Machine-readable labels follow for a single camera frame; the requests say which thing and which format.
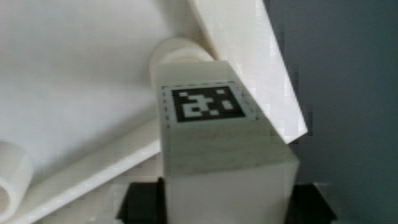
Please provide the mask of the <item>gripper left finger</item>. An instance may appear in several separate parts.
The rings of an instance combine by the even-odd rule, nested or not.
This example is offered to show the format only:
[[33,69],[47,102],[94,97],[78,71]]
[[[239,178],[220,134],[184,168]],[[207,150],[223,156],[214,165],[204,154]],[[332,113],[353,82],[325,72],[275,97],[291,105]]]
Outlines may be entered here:
[[163,179],[129,184],[115,218],[122,224],[166,224]]

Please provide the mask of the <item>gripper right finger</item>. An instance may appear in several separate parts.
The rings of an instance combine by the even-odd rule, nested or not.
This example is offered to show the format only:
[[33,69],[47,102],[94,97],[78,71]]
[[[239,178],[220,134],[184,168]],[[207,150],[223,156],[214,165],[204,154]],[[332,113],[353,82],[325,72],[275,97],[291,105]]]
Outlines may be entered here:
[[287,204],[284,224],[332,224],[335,213],[314,184],[298,184]]

